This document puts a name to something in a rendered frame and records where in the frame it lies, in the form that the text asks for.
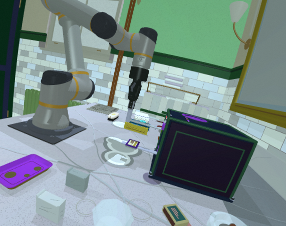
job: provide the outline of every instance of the tile wall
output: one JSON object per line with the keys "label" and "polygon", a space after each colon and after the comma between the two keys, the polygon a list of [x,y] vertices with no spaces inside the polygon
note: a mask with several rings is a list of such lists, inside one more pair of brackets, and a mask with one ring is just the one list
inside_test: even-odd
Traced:
{"label": "tile wall", "polygon": [[[13,116],[23,115],[25,90],[40,90],[44,71],[67,70],[64,54],[44,51],[39,46],[42,47],[43,43],[20,39]],[[90,79],[94,81],[96,88],[90,99],[80,102],[107,105],[118,56],[114,55],[112,57],[113,63],[84,59],[85,68],[90,71]],[[113,101],[113,107],[124,111],[127,111],[127,92],[132,82],[132,79],[129,79],[131,64],[132,58],[124,56]],[[148,80],[142,83],[135,109],[139,110],[141,108],[148,82],[163,85],[167,74],[183,77],[183,87],[180,89],[201,95],[198,104],[209,107],[208,119],[229,124],[253,137],[258,141],[258,145],[286,163],[286,129],[229,110],[239,79],[226,80],[177,67],[152,63]],[[188,100],[184,92],[166,87],[157,86],[155,92],[181,100]]]}

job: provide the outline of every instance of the drain mat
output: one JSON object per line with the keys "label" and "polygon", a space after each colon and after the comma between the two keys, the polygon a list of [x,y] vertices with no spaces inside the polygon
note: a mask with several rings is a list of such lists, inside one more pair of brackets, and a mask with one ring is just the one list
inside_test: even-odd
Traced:
{"label": "drain mat", "polygon": [[113,112],[117,112],[119,109],[115,108],[115,107],[112,107],[112,106],[106,106],[106,105],[103,105],[103,104],[99,103],[99,104],[96,104],[94,106],[91,106],[91,107],[87,108],[87,110],[109,115],[109,114],[111,114]]}

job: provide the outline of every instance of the black box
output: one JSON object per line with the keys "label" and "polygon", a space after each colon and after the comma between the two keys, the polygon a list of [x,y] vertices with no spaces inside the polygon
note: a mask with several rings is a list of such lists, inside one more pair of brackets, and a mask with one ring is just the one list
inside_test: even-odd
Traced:
{"label": "black box", "polygon": [[256,145],[229,125],[168,109],[149,177],[233,202]]}

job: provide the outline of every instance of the green label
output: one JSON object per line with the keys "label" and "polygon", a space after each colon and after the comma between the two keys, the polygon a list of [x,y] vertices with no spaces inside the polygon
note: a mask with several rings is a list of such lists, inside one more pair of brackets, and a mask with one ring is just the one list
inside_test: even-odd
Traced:
{"label": "green label", "polygon": [[181,214],[177,206],[172,205],[167,208],[177,222],[186,220],[186,218],[183,216],[183,214]]}

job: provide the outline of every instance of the green radiator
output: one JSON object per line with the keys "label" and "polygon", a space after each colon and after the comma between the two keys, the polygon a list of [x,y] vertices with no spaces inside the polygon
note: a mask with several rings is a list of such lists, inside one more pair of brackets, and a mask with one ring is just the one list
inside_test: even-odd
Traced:
{"label": "green radiator", "polygon": [[[35,113],[39,104],[40,91],[36,89],[27,89],[25,93],[24,115]],[[69,101],[68,107],[84,105],[84,103]]]}

